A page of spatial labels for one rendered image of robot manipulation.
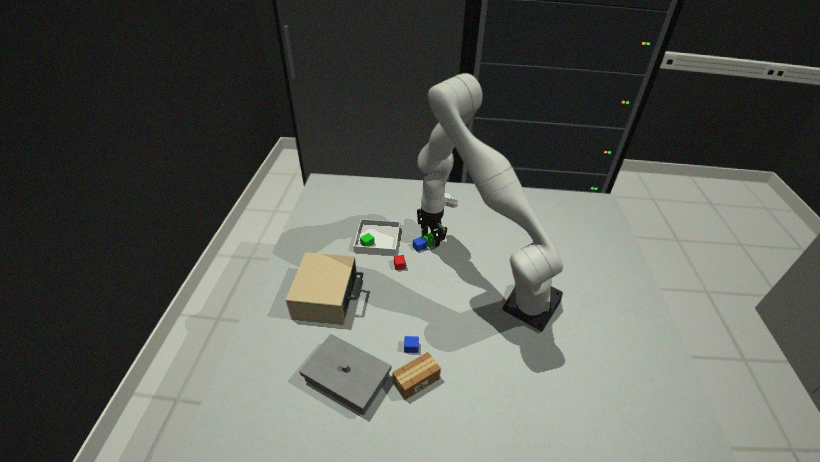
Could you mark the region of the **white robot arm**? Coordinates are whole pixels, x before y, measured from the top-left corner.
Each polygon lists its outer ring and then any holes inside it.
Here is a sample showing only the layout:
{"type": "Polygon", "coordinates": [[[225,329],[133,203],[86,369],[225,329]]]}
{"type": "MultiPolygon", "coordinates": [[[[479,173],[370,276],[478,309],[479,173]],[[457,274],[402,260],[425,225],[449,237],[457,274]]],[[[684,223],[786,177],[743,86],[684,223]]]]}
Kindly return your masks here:
{"type": "Polygon", "coordinates": [[[429,104],[439,123],[418,156],[419,169],[433,173],[423,180],[421,208],[427,213],[439,213],[444,206],[458,206],[458,201],[445,191],[455,146],[484,203],[521,226],[533,240],[511,255],[510,264],[519,309],[527,315],[539,315],[549,311],[552,277],[562,272],[563,263],[509,161],[465,126],[481,106],[482,98],[479,82],[467,73],[429,90],[429,104]]]}

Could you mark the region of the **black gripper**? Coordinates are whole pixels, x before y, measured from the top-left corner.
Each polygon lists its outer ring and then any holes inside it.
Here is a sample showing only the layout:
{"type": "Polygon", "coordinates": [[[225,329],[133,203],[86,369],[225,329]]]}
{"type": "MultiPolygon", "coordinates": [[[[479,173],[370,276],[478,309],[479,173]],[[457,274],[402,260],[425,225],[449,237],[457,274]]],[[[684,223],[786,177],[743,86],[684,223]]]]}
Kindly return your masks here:
{"type": "Polygon", "coordinates": [[[418,224],[421,225],[422,228],[422,237],[428,234],[428,227],[431,230],[431,234],[433,234],[434,241],[433,247],[436,248],[440,245],[440,242],[445,240],[447,227],[443,227],[441,223],[441,218],[443,217],[443,211],[439,213],[427,213],[422,208],[417,210],[417,219],[418,224]],[[422,218],[422,220],[421,220],[422,218]],[[427,227],[428,226],[428,227],[427,227]],[[437,229],[438,228],[438,229],[437,229]],[[437,229],[437,230],[435,230],[437,229]],[[435,231],[434,231],[435,230],[435,231]],[[438,236],[436,234],[438,233],[438,236]]]}

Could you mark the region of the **blue block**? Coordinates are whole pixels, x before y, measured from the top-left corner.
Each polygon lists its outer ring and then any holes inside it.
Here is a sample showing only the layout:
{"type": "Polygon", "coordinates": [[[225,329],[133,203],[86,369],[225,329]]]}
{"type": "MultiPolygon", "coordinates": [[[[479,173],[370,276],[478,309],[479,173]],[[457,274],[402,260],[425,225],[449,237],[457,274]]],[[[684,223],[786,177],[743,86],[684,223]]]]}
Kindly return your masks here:
{"type": "Polygon", "coordinates": [[[419,337],[405,336],[404,338],[404,352],[418,353],[419,337]]]}
{"type": "Polygon", "coordinates": [[[418,252],[427,248],[427,241],[423,237],[419,237],[413,240],[413,247],[418,252]]]}

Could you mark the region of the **brown cardboard box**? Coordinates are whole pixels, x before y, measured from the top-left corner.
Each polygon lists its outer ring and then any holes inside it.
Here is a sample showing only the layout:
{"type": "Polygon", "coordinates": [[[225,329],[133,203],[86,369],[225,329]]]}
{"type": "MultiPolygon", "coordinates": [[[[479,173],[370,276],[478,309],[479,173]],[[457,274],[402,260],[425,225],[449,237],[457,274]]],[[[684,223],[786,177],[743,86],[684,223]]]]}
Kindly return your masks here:
{"type": "Polygon", "coordinates": [[[395,370],[393,384],[404,400],[440,379],[441,368],[429,352],[395,370]]]}

